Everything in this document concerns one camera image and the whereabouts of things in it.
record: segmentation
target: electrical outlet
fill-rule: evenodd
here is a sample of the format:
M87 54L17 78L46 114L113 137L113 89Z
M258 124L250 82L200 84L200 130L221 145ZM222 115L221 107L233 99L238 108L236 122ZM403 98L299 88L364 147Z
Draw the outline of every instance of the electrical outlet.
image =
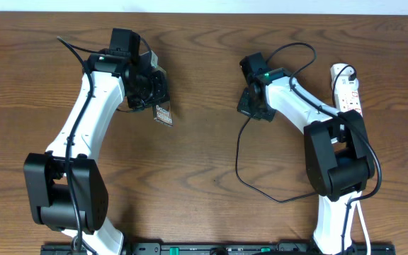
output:
M361 115L361 103L360 97L358 94L358 79L350 81L349 77L355 72L351 67L346 68L341 75L339 75L336 84L334 80L339 72L346 66L347 64L339 63L334 64L330 69L331 77L331 87L336 86L334 90L334 98L336 103L336 108L342 112L346 112L349 110L355 110Z

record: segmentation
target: brown wooden surface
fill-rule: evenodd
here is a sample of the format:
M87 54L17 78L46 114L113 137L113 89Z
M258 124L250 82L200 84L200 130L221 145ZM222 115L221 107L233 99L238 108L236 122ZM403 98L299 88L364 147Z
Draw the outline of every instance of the brown wooden surface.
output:
M301 84L331 102L329 68L358 70L369 138L384 181L363 201L373 241L408 254L408 17L0 13L0 254L38 254L45 242L68 242L31 218L23 177L29 152L43 152L79 92L81 67L57 40L108 47L113 27L146 38L169 74L174 127L152 112L115 113L99 169L110 193L109 218L129 235L165 242L277 242L307 239L317 197L277 205L234 174L236 111L245 87L238 63L286 43L315 46L317 61ZM272 67L294 70L311 58L297 47ZM303 138L284 117L253 121L241 142L241 175L278 198L311 191ZM368 182L372 189L374 181ZM358 220L353 238L364 242Z

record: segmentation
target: black cable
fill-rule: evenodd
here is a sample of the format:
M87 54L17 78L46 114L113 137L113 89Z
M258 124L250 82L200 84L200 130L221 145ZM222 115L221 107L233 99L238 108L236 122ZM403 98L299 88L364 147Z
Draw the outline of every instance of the black cable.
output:
M70 45L70 47L72 47L72 48L74 48L74 49L81 50L81 51L84 51L84 52L88 52L88 53L99 53L99 52L97 52L97 51L95 51L95 50L87 50L87 49L85 49L85 48L78 47L78 46L75 46L75 45L70 44L70 43L69 43L69 45Z
M142 99L141 99L141 104L142 104L142 107L135 108L133 110L121 110L119 108L116 108L116 110L121 113L137 113L137 112L143 111L146 108L146 103Z
M322 106L317 106L316 104L314 104L310 99L306 98L305 96L303 96L296 88L295 85L292 83L292 80L297 76L297 74L299 74L304 68L308 67L310 64L312 64L316 58L317 58L317 54L316 54L316 50L313 48L313 46L307 44L307 43L296 43L296 45L304 45L308 48L310 48L313 53L314 53L314 57L313 59L306 65L304 65L303 67L299 68L297 71L295 71L294 73L292 73L290 75L289 78L289 86L290 88L301 98L303 99L305 102L309 103L312 107L316 108L318 111L332 117L333 119L337 120L340 124L345 125L350 131L352 131L353 133L355 133L355 135L361 140L361 142L366 146L366 148L369 150L369 152L371 153L371 155L373 156L374 159L374 164L375 164L375 168L377 169L377 175L378 175L378 179L377 179L377 183L375 185L375 188L373 189L373 191L371 191L369 194L367 195L362 195L358 198L351 198L348 200L347 204L346 204L346 215L344 217L344 226L343 226L343 233L341 235L341 242L342 242L342 246L341 246L341 254L344 254L344 237L346 234L346 228L347 228L347 221L349 218L349 210L351 209L351 204L355 201L359 201L359 200L365 200L367 198L370 198L372 196L374 196L380 189L380 185L382 183L382 168L380 166L380 162L379 159L377 157L377 155L374 152L374 149L371 147L371 145L369 144L368 140L364 137L364 135L362 135L360 133L360 131L358 131L358 129L356 127L354 127L352 124L350 124L349 122L347 122L346 120L344 120L343 118L341 118L340 116L334 115L333 113L330 113L329 111L323 109Z
M270 195L264 193L263 191L261 191L261 190L259 190L259 189L257 189L257 188L254 188L253 186L247 184L246 182L244 182L244 181L240 178L240 176L239 176L239 169L238 169L238 167L237 167L237 162L239 161L240 137L242 136L242 132L244 131L245 126L247 126L247 124L248 124L248 122L249 122L250 120L251 120L251 117L248 117L248 119L246 120L245 124L244 124L244 125L242 126L242 128L240 129L239 137L237 138L237 150L236 150L236 154L235 154L235 174L236 174L237 178L239 179L239 181L240 181L242 184L244 184L246 187L252 189L253 191L259 192L260 194L266 196L268 199L270 199L270 200L272 200L272 201L274 201L274 202L277 202L277 203L292 202L292 201L294 201L294 200L298 200L298 199L301 199L301 198L307 198L307 197L309 197L309 196L316 195L317 193L313 192L313 193L308 193L308 194L304 194L304 195L299 195L299 196L296 196L296 197L293 197L293 198L289 198L289 199L286 199L286 200L277 200L277 199L275 199L275 198L272 198Z
M267 57L266 64L268 64L268 62L271 60L271 58L272 58L276 53L278 53L280 50L285 49L285 48L290 47L290 46L294 46L294 45L304 45L304 46L307 46L307 47L311 47L311 45L309 45L309 44L307 44L307 43L305 43L305 42L297 42L297 43L296 43L296 42L292 42L292 43L289 43L289 44L287 44L287 45L283 45L283 46L279 47L278 49L276 49L274 52L272 52L272 54L270 54L270 56ZM314 59L312 60L311 63L307 64L306 67L309 66L310 64L312 64L312 63L316 60L316 57L315 57L315 56L316 56L316 52L314 51Z
M343 73L343 71L347 68L347 67L352 67L351 65L346 65L345 67L343 67L343 69L338 73L338 75L336 76L336 78L333 81L333 88L331 89L331 100L333 101L333 107L336 108L336 101L334 100L334 90L336 88L336 81L338 81L339 76ZM349 77L349 81L351 80L351 77L354 77L353 79L355 79L355 77L357 76L357 70L355 69L355 67L352 67L353 69L353 74L350 75Z
M143 71L145 71L145 70L149 69L149 66L151 65L150 62L152 61L152 50L150 49L149 44L146 42L146 40L144 38L142 38L140 36L140 39L144 43L144 45L146 45L147 51L149 53L149 61L147 62L146 67L143 70Z
M82 246L82 242L83 242L83 233L82 233L82 226L81 226L81 216L79 214L79 209L78 209L78 202L77 202L77 197L75 195L75 190L74 190L74 186L73 186L73 182L72 182L72 175L73 172L70 168L70 151L73 145L73 140L74 140L74 136L75 136L75 132L77 131L78 128L78 124L81 120L81 118L84 115L84 112L86 111L86 108L89 105L89 102L91 101L91 98L93 96L93 92L94 92L94 83L92 82L92 77L91 77L91 72L89 71L89 68L87 66L87 64L84 63L83 59L80 58L80 56L78 55L78 53L73 49L73 47L68 44L67 42L65 42L63 39L61 39L61 37L57 37L57 39L65 46L67 47L67 49L69 49L73 55L75 55L75 57L78 59L78 61L80 62L80 64L82 65L84 72L86 73L88 80L89 80L89 92L88 92L88 96L86 98L86 101L84 102L83 107L81 108L81 110L79 111L78 116L76 117L75 123L72 126L71 130L70 130L70 134L69 137L67 138L67 145L66 145L66 150L65 150L65 160L64 160L64 170L66 172L67 175L67 183L69 184L69 192L70 192L70 198L72 199L72 205L74 208L74 212L75 212L75 218L76 218L76 230L77 230L77 238L76 238L76 242L77 242L77 246L78 249L81 249Z
M76 247L76 245L77 245L77 237L78 237L78 236L75 236L74 238L72 238L72 243L71 243L71 248L72 248L72 250L75 249L75 247ZM92 247L89 246L89 244L88 244L87 242L85 242L84 240L83 240L83 247L85 248L85 250L91 252L92 255L98 255L98 254L97 254L97 251L94 250L94 249L92 249Z

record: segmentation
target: green connector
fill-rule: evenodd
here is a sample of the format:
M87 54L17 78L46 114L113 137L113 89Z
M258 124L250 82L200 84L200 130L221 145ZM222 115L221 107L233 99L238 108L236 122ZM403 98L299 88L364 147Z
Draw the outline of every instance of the green connector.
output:
M179 248L169 248L169 255L179 255Z

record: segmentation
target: label tag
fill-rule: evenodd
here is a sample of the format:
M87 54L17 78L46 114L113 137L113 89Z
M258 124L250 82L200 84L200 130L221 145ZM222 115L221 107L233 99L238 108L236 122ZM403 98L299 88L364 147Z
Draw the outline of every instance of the label tag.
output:
M152 111L154 112L154 120L169 127L173 126L173 115L169 101L153 106Z

